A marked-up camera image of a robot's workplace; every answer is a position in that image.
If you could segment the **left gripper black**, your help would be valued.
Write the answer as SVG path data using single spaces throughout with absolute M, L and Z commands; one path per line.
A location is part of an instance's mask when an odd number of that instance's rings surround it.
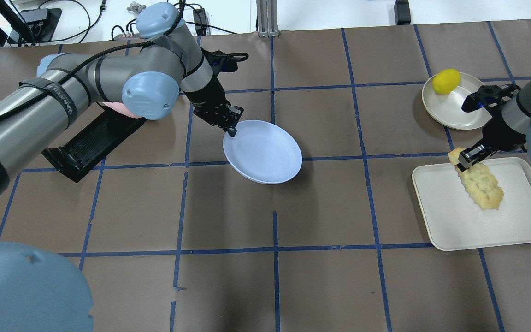
M 213 76 L 208 84 L 195 92 L 185 92 L 194 107 L 194 114 L 212 126 L 226 130 L 234 138 L 236 126 L 244 109 L 235 107 L 226 98 L 224 88 L 217 76 Z

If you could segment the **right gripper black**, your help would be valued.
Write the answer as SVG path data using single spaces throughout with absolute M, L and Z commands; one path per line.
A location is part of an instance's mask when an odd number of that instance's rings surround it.
M 503 118 L 491 118 L 483 126 L 480 144 L 461 151 L 459 155 L 459 169 L 470 169 L 482 162 L 490 155 L 490 149 L 511 152 L 525 144 L 526 134 L 522 134 L 510 127 Z

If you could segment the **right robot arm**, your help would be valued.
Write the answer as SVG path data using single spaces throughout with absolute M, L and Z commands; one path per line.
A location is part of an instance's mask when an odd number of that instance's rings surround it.
M 481 139 L 464 149 L 456 167 L 465 172 L 500 151 L 525 147 L 531 163 L 531 81 L 520 88 L 516 84 L 483 85 L 468 95 L 461 109 L 470 113 L 485 109 L 491 119 L 483 126 Z

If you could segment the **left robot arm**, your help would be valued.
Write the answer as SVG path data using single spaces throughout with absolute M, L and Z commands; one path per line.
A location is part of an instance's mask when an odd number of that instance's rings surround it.
M 136 120 L 162 119 L 183 93 L 195 114 L 236 135 L 242 107 L 225 97 L 213 64 L 186 27 L 185 2 L 147 7 L 136 24 L 137 56 L 49 55 L 35 78 L 0 101 L 0 194 L 93 103 L 124 105 Z M 65 257 L 0 242 L 0 332 L 90 332 L 93 299 L 82 271 Z

